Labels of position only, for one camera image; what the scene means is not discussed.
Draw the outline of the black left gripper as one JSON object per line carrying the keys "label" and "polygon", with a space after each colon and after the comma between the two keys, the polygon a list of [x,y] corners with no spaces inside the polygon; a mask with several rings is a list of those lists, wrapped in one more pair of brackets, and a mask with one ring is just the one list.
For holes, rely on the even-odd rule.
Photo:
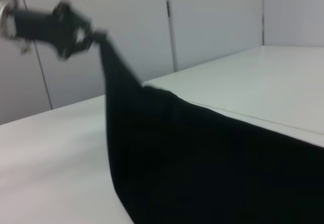
{"label": "black left gripper", "polygon": [[63,59],[87,51],[94,41],[107,38],[105,31],[94,29],[90,19],[67,2],[60,2],[52,12],[15,8],[12,17],[16,38],[48,44]]}

